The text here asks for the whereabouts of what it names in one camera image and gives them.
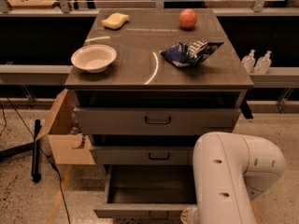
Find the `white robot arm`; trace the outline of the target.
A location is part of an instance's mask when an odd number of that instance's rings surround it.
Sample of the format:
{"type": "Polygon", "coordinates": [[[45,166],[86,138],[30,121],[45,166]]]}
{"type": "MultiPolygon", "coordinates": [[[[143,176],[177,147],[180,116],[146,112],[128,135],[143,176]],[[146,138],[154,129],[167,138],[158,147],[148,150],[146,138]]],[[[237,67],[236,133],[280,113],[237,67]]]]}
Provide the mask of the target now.
{"type": "Polygon", "coordinates": [[[282,151],[262,137],[206,133],[192,154],[197,204],[183,210],[183,224],[257,224],[251,201],[283,175],[282,151]]]}

